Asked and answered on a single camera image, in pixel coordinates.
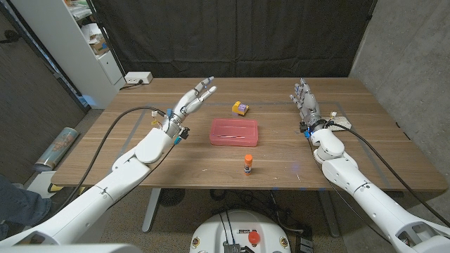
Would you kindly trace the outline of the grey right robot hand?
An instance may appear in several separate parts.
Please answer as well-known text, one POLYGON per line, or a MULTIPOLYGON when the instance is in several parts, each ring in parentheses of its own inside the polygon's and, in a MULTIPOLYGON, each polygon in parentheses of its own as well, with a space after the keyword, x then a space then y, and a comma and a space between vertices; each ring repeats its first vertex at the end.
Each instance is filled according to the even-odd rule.
POLYGON ((294 91, 295 94, 290 95, 290 99, 299 109, 302 121, 311 130, 316 128, 321 124, 321 112, 319 104, 304 78, 295 84, 294 91))

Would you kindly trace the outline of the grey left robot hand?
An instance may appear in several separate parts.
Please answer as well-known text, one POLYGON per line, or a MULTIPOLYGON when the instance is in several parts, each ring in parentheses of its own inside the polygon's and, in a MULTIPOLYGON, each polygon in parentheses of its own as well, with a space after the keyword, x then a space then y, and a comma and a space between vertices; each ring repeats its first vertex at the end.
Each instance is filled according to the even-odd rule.
POLYGON ((191 113, 200 109, 203 102, 207 100, 216 90, 216 86, 207 89, 214 76, 208 77, 197 84, 193 89, 185 93, 179 102, 172 108, 169 116, 164 120, 162 130, 170 137, 182 132, 181 123, 191 113))

